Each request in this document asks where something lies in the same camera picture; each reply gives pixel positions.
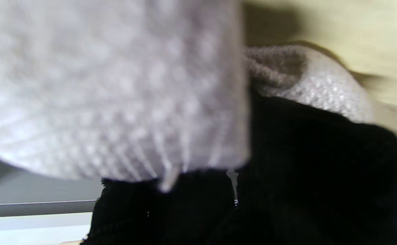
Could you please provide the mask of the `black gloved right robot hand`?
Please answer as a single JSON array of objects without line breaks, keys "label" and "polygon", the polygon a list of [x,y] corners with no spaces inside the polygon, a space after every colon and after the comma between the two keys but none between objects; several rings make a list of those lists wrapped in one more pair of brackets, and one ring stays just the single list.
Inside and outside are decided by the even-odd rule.
[{"label": "black gloved right robot hand", "polygon": [[251,92],[252,155],[236,170],[102,180],[83,245],[397,245],[397,136]]}]

